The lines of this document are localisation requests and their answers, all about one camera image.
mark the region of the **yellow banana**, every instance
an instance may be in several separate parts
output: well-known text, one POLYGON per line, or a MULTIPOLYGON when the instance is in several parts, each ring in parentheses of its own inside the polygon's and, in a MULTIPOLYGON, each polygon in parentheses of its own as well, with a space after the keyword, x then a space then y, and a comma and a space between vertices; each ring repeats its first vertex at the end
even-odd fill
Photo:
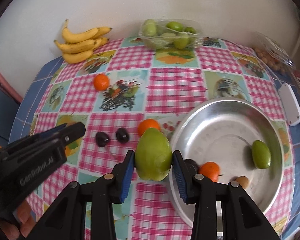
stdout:
POLYGON ((98 28, 98 33, 96 33, 96 35, 94 35, 92 37, 92 39, 96 39, 96 38, 99 38, 107 33, 109 33, 109 31, 111 31, 112 28, 109 28, 109 27, 100 27, 98 28))
POLYGON ((105 45, 109 41, 109 39, 105 37, 101 37, 101 38, 97 38, 95 41, 96 44, 94 45, 93 50, 96 50, 97 48, 105 45))
POLYGON ((93 28, 84 33, 72 33, 68 29, 68 22, 69 22, 69 20, 66 19, 65 24, 62 29, 62 37, 65 39, 65 41, 67 43, 70 43, 70 44, 90 40, 90 39, 92 39, 92 37, 96 36, 97 33, 99 32, 98 28, 93 28))
POLYGON ((62 57, 67 63, 79 63, 90 58, 92 54, 93 54, 93 50, 91 49, 77 54, 63 53, 62 57))
POLYGON ((76 54, 76 53, 93 49, 93 47, 96 44, 95 40, 86 40, 75 44, 60 44, 56 40, 54 40, 53 42, 63 53, 67 53, 67 54, 76 54))

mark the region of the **wall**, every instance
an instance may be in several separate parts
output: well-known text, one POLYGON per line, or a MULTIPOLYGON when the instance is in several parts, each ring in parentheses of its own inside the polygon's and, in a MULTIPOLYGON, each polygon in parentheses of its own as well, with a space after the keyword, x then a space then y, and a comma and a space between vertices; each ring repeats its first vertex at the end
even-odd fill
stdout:
POLYGON ((24 95, 39 69, 60 55, 53 40, 61 41, 66 18, 73 32, 111 26, 115 39, 161 17, 195 20, 207 36, 246 45, 259 31, 288 52, 299 29, 291 0, 13 0, 0 19, 0 72, 24 95))

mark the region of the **metal bowl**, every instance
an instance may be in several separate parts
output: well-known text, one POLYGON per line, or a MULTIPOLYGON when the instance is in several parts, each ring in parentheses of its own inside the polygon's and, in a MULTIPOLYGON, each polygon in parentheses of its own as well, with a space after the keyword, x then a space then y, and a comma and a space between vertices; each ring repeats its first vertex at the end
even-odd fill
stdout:
MULTIPOLYGON (((217 163, 222 174, 219 183, 228 184, 236 177, 248 177, 250 185, 246 191, 263 213, 277 197, 283 176, 282 144, 269 118, 248 101, 217 98, 196 107, 179 124, 171 147, 199 166, 209 161, 217 163), (265 142, 270 149, 268 169, 257 169, 253 163, 251 145, 255 140, 265 142)), ((192 227, 194 205, 183 203, 172 169, 168 188, 174 208, 192 227)), ((222 232, 221 204, 218 202, 217 231, 222 232)))

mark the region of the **metal bolt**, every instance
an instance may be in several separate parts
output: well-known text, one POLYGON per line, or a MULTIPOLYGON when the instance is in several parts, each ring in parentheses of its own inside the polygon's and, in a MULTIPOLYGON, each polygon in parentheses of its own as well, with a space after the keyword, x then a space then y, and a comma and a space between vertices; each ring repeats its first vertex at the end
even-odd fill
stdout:
POLYGON ((75 188, 77 185, 78 185, 78 183, 77 183, 76 181, 71 181, 71 182, 69 183, 69 187, 70 187, 70 188, 75 188))
POLYGON ((203 175, 200 174, 200 173, 197 173, 195 176, 194 176, 195 179, 198 179, 198 180, 202 180, 203 179, 203 175))
POLYGON ((107 173, 104 175, 105 179, 112 179, 114 177, 114 175, 112 173, 107 173))
POLYGON ((232 187, 239 187, 239 182, 237 182, 237 181, 235 181, 235 180, 232 180, 231 182, 230 182, 230 185, 232 186, 232 187))

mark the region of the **white device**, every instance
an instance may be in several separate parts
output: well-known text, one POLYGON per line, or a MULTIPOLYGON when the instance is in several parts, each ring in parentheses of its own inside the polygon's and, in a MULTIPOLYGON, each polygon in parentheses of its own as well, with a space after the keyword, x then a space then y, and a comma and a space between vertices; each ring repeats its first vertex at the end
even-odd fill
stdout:
POLYGON ((281 98, 288 124, 295 126, 300 123, 300 106, 291 86, 283 83, 278 89, 278 94, 281 98))

